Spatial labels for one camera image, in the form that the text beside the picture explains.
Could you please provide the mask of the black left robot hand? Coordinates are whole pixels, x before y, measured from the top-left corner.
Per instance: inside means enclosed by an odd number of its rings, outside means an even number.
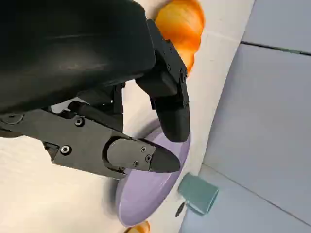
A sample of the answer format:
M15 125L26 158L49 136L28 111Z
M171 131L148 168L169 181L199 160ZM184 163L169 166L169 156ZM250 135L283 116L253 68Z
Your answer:
M123 133L122 89L149 96L165 136L190 134L187 68L133 0L0 3L0 135L40 140L53 163L121 180L180 170L168 149Z

